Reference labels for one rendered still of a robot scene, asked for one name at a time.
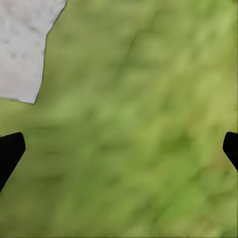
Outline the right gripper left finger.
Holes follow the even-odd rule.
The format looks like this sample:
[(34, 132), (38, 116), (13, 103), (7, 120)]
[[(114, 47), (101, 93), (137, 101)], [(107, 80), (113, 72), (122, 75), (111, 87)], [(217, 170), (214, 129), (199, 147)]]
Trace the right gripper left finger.
[(0, 137), (0, 191), (26, 150), (22, 132)]

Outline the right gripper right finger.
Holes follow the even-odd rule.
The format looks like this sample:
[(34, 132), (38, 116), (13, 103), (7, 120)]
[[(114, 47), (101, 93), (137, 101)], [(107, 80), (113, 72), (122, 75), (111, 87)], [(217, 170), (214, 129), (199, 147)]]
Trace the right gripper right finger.
[(223, 143), (223, 151), (238, 171), (238, 133), (227, 132)]

